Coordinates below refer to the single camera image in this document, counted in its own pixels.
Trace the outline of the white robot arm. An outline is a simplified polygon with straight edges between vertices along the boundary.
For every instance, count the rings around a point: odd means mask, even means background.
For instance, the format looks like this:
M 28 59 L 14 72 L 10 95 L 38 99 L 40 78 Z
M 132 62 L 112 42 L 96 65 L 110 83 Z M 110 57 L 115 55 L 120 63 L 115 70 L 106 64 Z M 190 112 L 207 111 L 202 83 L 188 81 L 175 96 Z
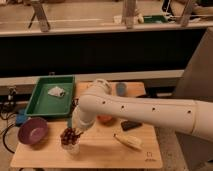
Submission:
M 96 79 L 79 97 L 72 126 L 90 129 L 97 115 L 142 122 L 213 142 L 213 103 L 191 99 L 131 98 L 111 95 L 111 86 Z

